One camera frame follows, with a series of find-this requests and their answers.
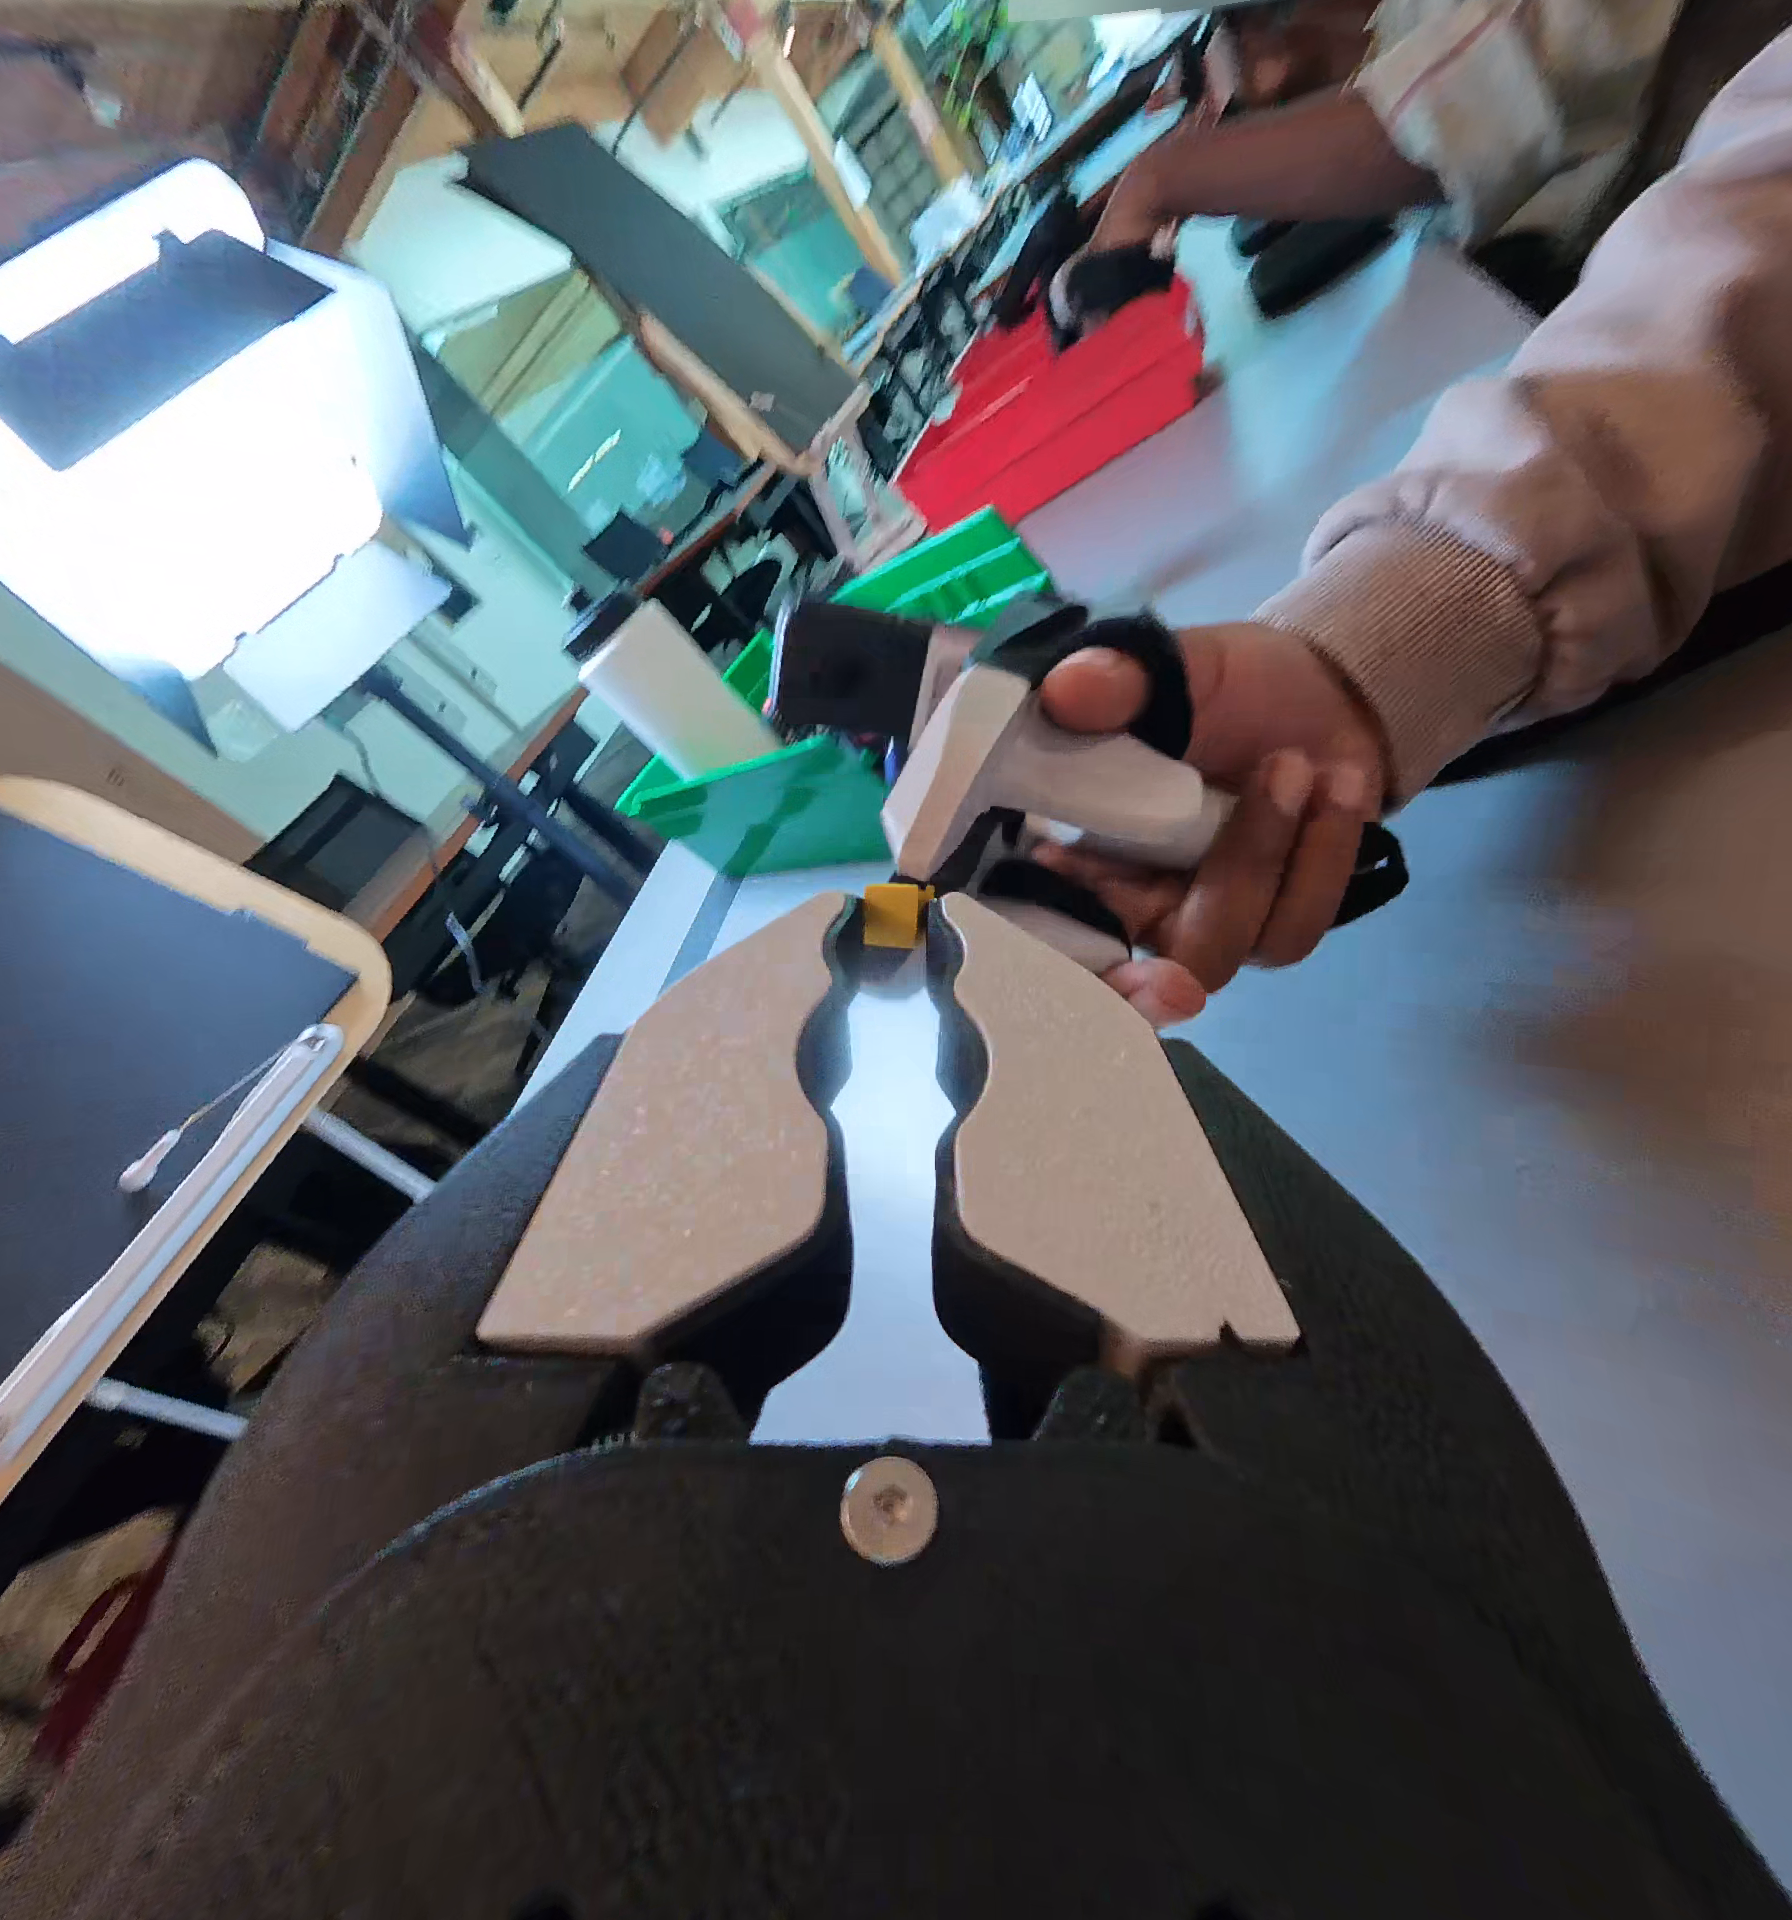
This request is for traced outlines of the low red plastic bin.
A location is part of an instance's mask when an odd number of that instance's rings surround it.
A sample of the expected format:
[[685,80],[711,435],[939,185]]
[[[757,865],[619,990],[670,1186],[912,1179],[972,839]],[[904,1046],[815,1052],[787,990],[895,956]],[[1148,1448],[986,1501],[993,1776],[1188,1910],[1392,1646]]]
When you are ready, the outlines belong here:
[[982,422],[914,450],[898,490],[929,531],[989,510],[1010,524],[1044,510],[1188,416],[1206,367],[1159,359],[1092,404],[1039,390],[1028,381]]

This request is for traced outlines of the person's right hand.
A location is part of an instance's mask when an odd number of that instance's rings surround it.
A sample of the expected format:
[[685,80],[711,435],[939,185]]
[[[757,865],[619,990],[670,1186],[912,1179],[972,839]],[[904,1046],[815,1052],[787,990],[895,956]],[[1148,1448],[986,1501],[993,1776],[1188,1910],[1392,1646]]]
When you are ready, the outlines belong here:
[[1364,824],[1388,799],[1381,728],[1303,638],[1241,623],[1178,645],[1193,702],[1188,765],[1235,802],[1199,868],[1032,853],[1123,920],[1134,957],[1104,984],[1152,1028],[1193,1019],[1244,970],[1310,957],[1353,884]]

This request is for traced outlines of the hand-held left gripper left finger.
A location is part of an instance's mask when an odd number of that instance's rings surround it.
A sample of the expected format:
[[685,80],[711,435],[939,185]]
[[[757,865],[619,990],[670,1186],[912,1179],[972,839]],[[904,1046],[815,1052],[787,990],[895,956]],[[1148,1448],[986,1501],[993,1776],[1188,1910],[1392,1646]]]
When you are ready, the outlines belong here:
[[619,1040],[478,1340],[649,1364],[846,1225],[856,899],[815,894],[671,984]]

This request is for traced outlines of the black light stand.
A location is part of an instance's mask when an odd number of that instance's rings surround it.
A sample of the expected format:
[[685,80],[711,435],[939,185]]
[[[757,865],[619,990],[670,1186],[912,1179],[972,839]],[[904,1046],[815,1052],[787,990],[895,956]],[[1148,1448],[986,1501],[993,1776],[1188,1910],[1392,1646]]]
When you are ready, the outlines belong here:
[[615,807],[586,798],[579,782],[547,789],[550,799],[541,799],[544,782],[522,789],[428,714],[383,665],[369,668],[359,678],[359,693],[428,740],[486,799],[502,813],[522,819],[547,853],[574,868],[579,878],[593,881],[615,908],[630,909],[634,903],[643,878],[656,868],[656,857],[634,839],[633,824]]

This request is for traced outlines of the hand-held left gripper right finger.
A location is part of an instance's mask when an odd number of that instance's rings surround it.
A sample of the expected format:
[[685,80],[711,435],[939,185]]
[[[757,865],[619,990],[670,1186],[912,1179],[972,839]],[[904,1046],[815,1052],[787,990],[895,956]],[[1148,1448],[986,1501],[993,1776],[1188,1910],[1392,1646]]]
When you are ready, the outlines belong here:
[[1173,1064],[1116,990],[996,909],[931,909],[955,1104],[938,1314],[972,1355],[1298,1344]]

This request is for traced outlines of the white bottle black cap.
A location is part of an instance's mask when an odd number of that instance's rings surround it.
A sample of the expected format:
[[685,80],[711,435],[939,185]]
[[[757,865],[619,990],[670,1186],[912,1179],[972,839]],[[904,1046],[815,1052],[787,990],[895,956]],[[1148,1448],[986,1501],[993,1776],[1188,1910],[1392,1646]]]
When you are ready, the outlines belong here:
[[609,591],[585,606],[567,656],[586,695],[680,781],[708,781],[781,751],[781,738],[658,603]]

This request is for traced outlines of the green plastic bin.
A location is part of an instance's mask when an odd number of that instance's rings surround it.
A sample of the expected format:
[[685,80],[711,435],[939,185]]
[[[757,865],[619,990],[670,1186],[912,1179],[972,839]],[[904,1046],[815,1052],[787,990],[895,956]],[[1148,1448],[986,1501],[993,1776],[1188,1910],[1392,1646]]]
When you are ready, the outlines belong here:
[[[1048,566],[986,507],[836,587],[826,606],[982,631],[1004,606],[1044,587]],[[873,738],[791,728],[778,751],[701,781],[653,758],[615,807],[722,877],[846,868],[887,857],[883,758],[887,745]]]

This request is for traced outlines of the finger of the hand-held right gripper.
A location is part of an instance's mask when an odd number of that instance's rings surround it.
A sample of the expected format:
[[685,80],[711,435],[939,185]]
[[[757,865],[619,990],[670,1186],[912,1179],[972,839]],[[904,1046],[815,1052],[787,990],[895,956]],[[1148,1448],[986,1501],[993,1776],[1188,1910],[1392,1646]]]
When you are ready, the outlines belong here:
[[1032,785],[1028,750],[1041,738],[1041,703],[1008,671],[972,668],[931,711],[881,807],[900,881],[939,881],[991,813],[1052,819]]

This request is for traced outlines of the large red plastic bin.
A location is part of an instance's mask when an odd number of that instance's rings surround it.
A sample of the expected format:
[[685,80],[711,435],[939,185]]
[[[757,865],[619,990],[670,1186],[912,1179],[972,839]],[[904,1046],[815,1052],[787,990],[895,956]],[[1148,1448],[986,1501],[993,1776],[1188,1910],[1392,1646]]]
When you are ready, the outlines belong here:
[[1056,347],[1041,318],[986,327],[963,353],[938,423],[969,431],[1008,419],[1058,431],[1097,411],[1137,414],[1142,399],[1173,422],[1202,399],[1202,309],[1188,277],[1134,301],[1076,347]]

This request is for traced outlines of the person's right forearm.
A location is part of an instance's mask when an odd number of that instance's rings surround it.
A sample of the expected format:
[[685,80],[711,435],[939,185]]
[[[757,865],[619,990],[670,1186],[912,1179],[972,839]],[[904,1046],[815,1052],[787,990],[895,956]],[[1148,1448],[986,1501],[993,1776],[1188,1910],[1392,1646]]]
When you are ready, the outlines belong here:
[[1257,620],[1364,697],[1401,805],[1484,738],[1642,682],[1719,591],[1787,563],[1792,28]]

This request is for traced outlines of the studio softbox light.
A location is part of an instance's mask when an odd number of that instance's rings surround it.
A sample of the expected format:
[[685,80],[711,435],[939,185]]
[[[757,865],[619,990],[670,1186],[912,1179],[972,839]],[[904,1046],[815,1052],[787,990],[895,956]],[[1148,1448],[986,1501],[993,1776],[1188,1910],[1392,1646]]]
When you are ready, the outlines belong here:
[[452,597],[469,543],[382,284],[177,159],[0,253],[0,587],[215,751],[222,673],[290,734]]

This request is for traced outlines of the black board with wooden rim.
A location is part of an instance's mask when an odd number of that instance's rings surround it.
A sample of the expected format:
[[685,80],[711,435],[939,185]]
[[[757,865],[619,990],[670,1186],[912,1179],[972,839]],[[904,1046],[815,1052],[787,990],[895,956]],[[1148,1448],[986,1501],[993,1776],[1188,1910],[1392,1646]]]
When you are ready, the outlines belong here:
[[334,1093],[389,992],[382,943],[349,919],[78,789],[0,781],[0,1382],[204,1158],[255,1076],[317,1022],[347,1033],[293,1132],[0,1471],[0,1509]]
[[749,267],[579,126],[478,143],[466,186],[562,244],[643,356],[740,453],[808,466],[857,378]]

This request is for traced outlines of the black object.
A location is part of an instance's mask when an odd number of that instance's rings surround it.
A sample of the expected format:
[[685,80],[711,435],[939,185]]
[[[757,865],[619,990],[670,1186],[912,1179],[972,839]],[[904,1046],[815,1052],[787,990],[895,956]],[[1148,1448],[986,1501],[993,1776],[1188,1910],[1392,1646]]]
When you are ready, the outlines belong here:
[[1357,275],[1394,241],[1398,219],[1235,223],[1233,253],[1265,323],[1278,323]]
[[1044,288],[1052,351],[1072,351],[1131,303],[1168,291],[1173,277],[1173,253],[1154,244],[1079,253]]

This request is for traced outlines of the white metal rod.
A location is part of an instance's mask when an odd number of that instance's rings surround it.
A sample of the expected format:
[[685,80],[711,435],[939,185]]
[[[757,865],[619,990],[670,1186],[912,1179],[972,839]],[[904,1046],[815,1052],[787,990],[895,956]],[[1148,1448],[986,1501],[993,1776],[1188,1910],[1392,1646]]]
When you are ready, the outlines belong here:
[[150,1427],[183,1430],[196,1437],[228,1447],[248,1433],[248,1420],[221,1406],[189,1405],[183,1398],[141,1389],[128,1382],[100,1379],[86,1396],[100,1412]]
[[324,1114],[323,1108],[313,1108],[303,1119],[303,1132],[324,1145],[331,1152],[342,1156],[347,1163],[366,1173],[382,1186],[399,1191],[409,1203],[424,1203],[435,1191],[435,1180],[428,1175],[417,1173],[404,1158],[393,1156],[386,1146],[373,1142],[366,1132]]

